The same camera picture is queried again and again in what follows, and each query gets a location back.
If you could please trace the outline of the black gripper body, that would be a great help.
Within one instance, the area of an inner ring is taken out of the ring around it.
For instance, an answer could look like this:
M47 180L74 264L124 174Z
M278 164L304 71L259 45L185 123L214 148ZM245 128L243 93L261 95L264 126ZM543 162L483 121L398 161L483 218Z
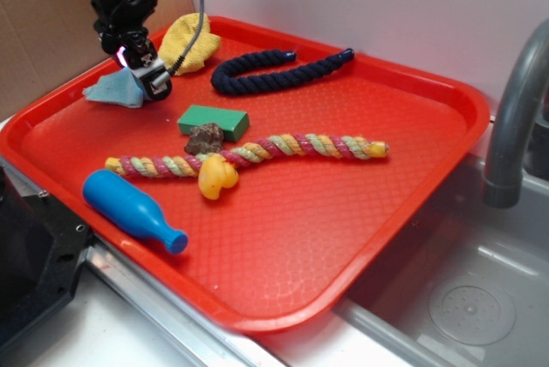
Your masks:
M154 60L154 48L148 39L144 21L154 12L146 0L94 1L98 19L94 29L100 36L103 51L114 57L117 49L125 47L129 68L148 67Z

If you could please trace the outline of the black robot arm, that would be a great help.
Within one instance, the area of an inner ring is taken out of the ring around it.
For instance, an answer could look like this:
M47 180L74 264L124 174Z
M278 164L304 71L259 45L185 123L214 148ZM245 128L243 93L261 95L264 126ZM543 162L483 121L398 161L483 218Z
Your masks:
M97 15L94 30L102 50L120 67L127 68L150 101L166 99L172 82L166 65L149 39L145 22L158 0L90 0Z

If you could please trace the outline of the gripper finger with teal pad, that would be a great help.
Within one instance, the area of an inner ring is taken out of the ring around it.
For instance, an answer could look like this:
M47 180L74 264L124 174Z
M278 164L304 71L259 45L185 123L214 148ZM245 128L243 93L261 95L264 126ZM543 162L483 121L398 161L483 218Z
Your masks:
M115 55L114 55L114 58L117 62L117 64L121 67L121 68L126 68L128 66L127 62L126 62L126 59L125 59L125 56L124 56L124 53L125 53L125 47L123 45L121 45Z
M172 92L171 77L165 62L157 57L148 67L131 69L138 86L143 91L144 100L162 101Z

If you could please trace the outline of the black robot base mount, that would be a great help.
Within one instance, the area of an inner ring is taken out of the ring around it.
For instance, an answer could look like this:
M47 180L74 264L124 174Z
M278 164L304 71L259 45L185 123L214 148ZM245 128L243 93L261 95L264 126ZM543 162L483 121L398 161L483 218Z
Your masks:
M1 170L1 349L75 296L92 232L55 196L24 196Z

